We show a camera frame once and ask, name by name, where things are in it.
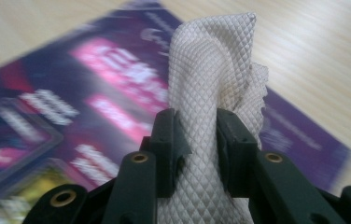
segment white cloth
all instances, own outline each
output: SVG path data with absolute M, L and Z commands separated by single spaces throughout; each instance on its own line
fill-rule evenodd
M 259 141 L 267 68 L 251 62 L 255 14 L 182 24 L 170 50 L 169 101 L 191 155 L 171 199 L 160 199 L 158 223 L 251 223 L 247 200 L 232 199 L 218 172 L 217 108 L 236 113 Z

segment wooden table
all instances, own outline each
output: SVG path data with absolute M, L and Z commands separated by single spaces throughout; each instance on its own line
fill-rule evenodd
M 0 64 L 118 8 L 123 0 L 0 0 Z M 163 0 L 183 21 L 257 13 L 253 60 L 269 86 L 351 148 L 351 1 Z M 351 185 L 351 162 L 338 188 Z

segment tabletop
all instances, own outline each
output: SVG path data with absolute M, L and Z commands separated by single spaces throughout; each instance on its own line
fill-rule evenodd
M 124 0 L 0 0 L 0 65 Z M 268 86 L 351 148 L 351 0 L 162 0 L 182 21 L 252 11 L 253 61 Z M 351 162 L 335 191 L 351 185 Z

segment metal ring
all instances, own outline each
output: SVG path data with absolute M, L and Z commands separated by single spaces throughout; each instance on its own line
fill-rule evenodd
M 71 189 L 65 189 L 55 194 L 50 199 L 50 205 L 52 205 L 53 207 L 63 207 L 70 204 L 76 197 L 77 194 L 75 191 Z
M 265 155 L 265 158 L 266 160 L 268 161 L 271 161 L 271 162 L 276 162 L 276 163 L 279 163 L 279 162 L 282 162 L 283 161 L 283 158 L 275 153 L 267 153 Z
M 148 160 L 148 156 L 144 155 L 144 154 L 141 154 L 141 153 L 135 154 L 132 157 L 132 161 L 133 162 L 144 162 L 144 161 L 147 161 L 147 160 Z

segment pink label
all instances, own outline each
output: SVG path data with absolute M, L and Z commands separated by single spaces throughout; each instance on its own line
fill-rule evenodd
M 103 118 L 126 133 L 136 144 L 140 145 L 143 136 L 150 135 L 145 124 L 135 120 L 126 111 L 109 101 L 107 97 L 95 94 L 87 100 L 87 103 Z
M 117 88 L 152 115 L 167 108 L 167 84 L 156 70 L 127 49 L 95 38 L 71 52 L 107 83 Z

